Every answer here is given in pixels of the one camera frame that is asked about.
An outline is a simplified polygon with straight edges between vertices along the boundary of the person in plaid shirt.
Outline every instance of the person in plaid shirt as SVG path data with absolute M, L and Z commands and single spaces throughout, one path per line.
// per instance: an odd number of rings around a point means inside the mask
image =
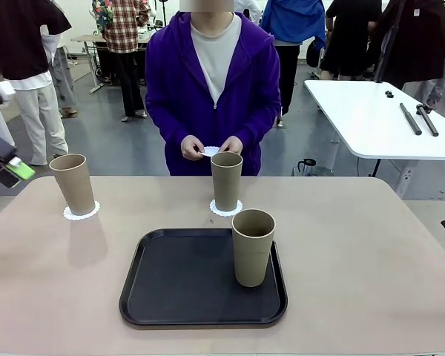
M 147 0 L 93 0 L 93 9 L 119 76 L 125 108 L 122 122 L 132 117 L 147 117 L 140 93 L 136 52 L 138 26 L 148 22 L 151 8 Z

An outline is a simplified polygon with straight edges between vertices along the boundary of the black jacket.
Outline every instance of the black jacket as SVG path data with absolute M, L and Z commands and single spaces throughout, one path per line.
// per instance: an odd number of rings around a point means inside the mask
M 50 0 L 0 0 L 0 66 L 3 77 L 20 80 L 48 70 L 40 27 L 50 35 L 71 28 Z
M 395 22 L 401 0 L 391 0 L 378 22 L 371 55 L 380 52 L 384 36 Z M 443 0 L 406 0 L 399 31 L 382 80 L 402 85 L 441 78 L 445 63 Z

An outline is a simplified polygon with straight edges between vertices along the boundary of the cup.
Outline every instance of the cup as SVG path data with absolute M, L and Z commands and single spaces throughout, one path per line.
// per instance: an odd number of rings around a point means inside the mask
M 86 157 L 66 154 L 51 161 L 50 169 L 74 215 L 86 215 L 94 210 L 96 203 Z
M 240 175 L 243 171 L 243 158 L 232 152 L 221 152 L 211 158 L 213 172 L 214 199 L 216 208 L 233 211 L 239 199 Z
M 275 219 L 262 210 L 243 210 L 232 219 L 236 279 L 245 287 L 257 287 L 266 277 Z

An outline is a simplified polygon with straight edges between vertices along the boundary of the cup rim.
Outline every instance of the cup rim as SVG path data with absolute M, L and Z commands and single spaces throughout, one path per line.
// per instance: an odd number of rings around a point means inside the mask
M 217 156 L 218 154 L 225 154 L 225 155 L 230 154 L 232 156 L 233 155 L 238 156 L 240 158 L 240 162 L 237 163 L 236 165 L 218 165 L 217 163 L 214 163 L 214 160 L 213 160 L 213 158 L 215 156 Z M 243 162 L 244 162 L 243 157 L 240 154 L 236 154 L 235 152 L 218 152 L 217 154 L 215 154 L 214 156 L 211 157 L 211 164 L 215 165 L 218 168 L 234 168 L 234 167 L 237 167 L 238 165 L 242 165 Z
M 235 228 L 235 226 L 234 226 L 234 219 L 235 219 L 239 214 L 244 213 L 244 212 L 247 212 L 247 211 L 259 211 L 259 212 L 262 212 L 262 213 L 268 215 L 268 216 L 272 219 L 272 221 L 274 222 L 274 227 L 273 227 L 273 229 L 270 230 L 269 233 L 267 233 L 267 234 L 265 234 L 265 235 L 263 235 L 263 236 L 248 236 L 248 235 L 243 234 L 242 232 L 240 232 L 239 229 Z M 270 213 L 268 213 L 268 212 L 265 211 L 265 210 L 262 210 L 262 209 L 244 209 L 244 210 L 240 211 L 239 213 L 237 213 L 236 215 L 234 215 L 234 216 L 232 217 L 231 226 L 232 226 L 232 229 L 235 230 L 235 231 L 237 231 L 237 233 L 238 233 L 239 235 L 244 236 L 244 237 L 247 237 L 248 239 L 263 239 L 264 237 L 267 237 L 267 236 L 269 236 L 269 235 L 271 235 L 271 234 L 274 233 L 275 228 L 277 227 L 277 222 L 275 221 L 275 218 L 274 218 Z
M 72 168 L 58 169 L 58 168 L 54 168 L 54 167 L 53 167 L 53 163 L 54 163 L 55 161 L 57 161 L 57 160 L 59 160 L 59 159 L 62 159 L 63 157 L 68 157 L 68 156 L 79 156 L 79 157 L 84 158 L 84 160 L 82 161 L 82 163 L 81 163 L 80 165 L 77 165 L 76 167 L 72 167 Z M 57 157 L 57 158 L 53 159 L 53 160 L 50 162 L 50 170 L 52 170 L 52 171 L 56 171 L 56 172 L 72 171 L 73 169 L 79 168 L 79 167 L 81 167 L 82 165 L 84 165 L 84 164 L 87 162 L 87 160 L 88 160 L 88 159 L 87 159 L 86 156 L 84 156 L 83 154 L 65 154 L 65 155 L 63 155 L 63 156 L 60 156 L 60 157 Z

